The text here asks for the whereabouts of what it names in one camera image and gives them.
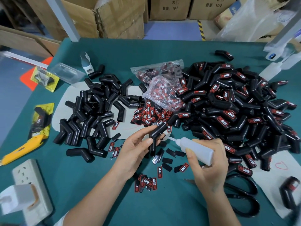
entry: squeeze bottle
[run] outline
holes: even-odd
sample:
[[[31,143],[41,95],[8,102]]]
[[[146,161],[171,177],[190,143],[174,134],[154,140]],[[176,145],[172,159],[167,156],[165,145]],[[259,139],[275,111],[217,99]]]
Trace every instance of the squeeze bottle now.
[[[186,137],[177,140],[172,137],[168,137],[168,139],[175,141],[175,143],[181,147],[181,151],[184,153],[186,153],[186,148],[191,149],[195,153],[199,161],[205,163],[208,166],[211,166],[213,156],[212,149],[205,147],[204,145],[198,144]]]

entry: clear plastic bag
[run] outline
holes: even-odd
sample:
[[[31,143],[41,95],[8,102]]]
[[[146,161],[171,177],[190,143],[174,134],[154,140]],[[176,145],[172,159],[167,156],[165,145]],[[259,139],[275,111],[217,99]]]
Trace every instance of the clear plastic bag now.
[[[277,26],[277,18],[266,2],[247,0],[213,40],[254,42]]]
[[[132,67],[131,72],[136,75],[145,86],[148,86],[152,78],[156,76],[164,76],[171,86],[175,86],[178,83],[179,78],[183,77],[183,68],[184,62],[180,59],[142,67]]]
[[[175,85],[172,85],[165,77],[156,76],[149,82],[148,90],[142,97],[150,99],[165,110],[177,111],[185,106],[185,103],[175,93],[180,89],[182,86],[179,79]]]

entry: yellow utility knife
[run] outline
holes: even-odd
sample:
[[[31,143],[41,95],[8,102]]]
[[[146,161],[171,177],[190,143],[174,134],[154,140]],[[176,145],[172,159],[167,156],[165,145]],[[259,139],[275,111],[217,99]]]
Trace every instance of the yellow utility knife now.
[[[9,153],[8,155],[4,156],[2,160],[0,160],[0,166],[9,164],[16,159],[32,152],[34,149],[38,148],[43,144],[42,140],[47,139],[45,135],[37,135],[32,137],[27,141],[26,144],[22,145],[18,149],[14,150],[13,152]]]

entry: electrical socket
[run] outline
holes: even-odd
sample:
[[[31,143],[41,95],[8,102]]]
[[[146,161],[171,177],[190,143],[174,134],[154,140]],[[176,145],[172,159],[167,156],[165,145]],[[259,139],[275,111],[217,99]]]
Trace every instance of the electrical socket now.
[[[39,167],[35,160],[29,159],[14,168],[12,173],[16,185],[33,184],[36,187],[39,195],[38,202],[30,208],[23,209],[27,226],[35,226],[53,211]]]

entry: green tabletop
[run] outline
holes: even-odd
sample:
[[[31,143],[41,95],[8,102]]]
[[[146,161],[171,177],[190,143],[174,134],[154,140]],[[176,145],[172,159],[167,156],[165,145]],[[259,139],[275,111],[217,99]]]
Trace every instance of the green tabletop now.
[[[67,38],[63,41],[50,66],[62,62],[83,71],[79,54],[85,51],[89,54],[95,68],[104,64],[106,73],[115,74],[122,82],[131,77],[135,85],[138,85],[139,81],[130,72],[130,67],[178,59],[183,59],[186,67],[197,61],[218,61],[221,58],[213,54],[216,49],[229,51],[235,57],[231,62],[235,67],[249,65],[252,71],[261,72],[270,63],[264,58],[266,56],[266,53],[262,51],[264,45],[264,43],[240,42],[90,38],[82,38],[80,42],[72,43]],[[301,106],[300,69],[301,63],[290,70],[282,71],[275,77],[275,80],[290,81],[288,85],[279,88],[278,97],[290,100],[299,106]],[[54,93],[37,86],[4,141],[0,158],[26,142],[34,106],[54,102],[56,108],[68,86],[60,82]],[[293,116],[286,123],[301,133],[299,111],[300,107],[291,111]],[[48,140],[39,149],[9,165],[0,167],[0,190],[2,191],[14,184],[11,174],[14,167],[27,159],[37,160],[55,208],[51,217],[45,220],[47,225],[53,225],[76,205],[115,162],[115,159],[109,156],[106,159],[96,158],[91,164],[86,163],[81,157],[67,157],[65,152],[70,147],[59,146],[52,142],[57,134],[58,132],[51,128]],[[182,129],[173,129],[172,136],[192,138],[190,131],[183,132]],[[167,147],[174,150],[177,148],[170,142]],[[301,162],[300,155],[294,155],[294,157],[299,163]],[[181,165],[186,161],[186,157],[176,157],[172,166]],[[157,166],[147,159],[143,160],[141,169],[149,177],[157,176]],[[190,168],[185,173],[176,174],[163,170],[163,178],[157,181],[158,190],[144,190],[142,194],[134,193],[133,180],[129,180],[114,204],[105,225],[208,225],[204,198],[195,186],[184,182],[183,178],[193,178]],[[261,205],[259,215],[254,218],[239,217],[242,225],[289,225],[289,220],[282,220],[277,215],[261,190],[256,198]],[[241,203],[242,209],[246,206],[245,203]],[[18,212],[0,216],[0,221],[21,223],[24,219],[22,213]]]

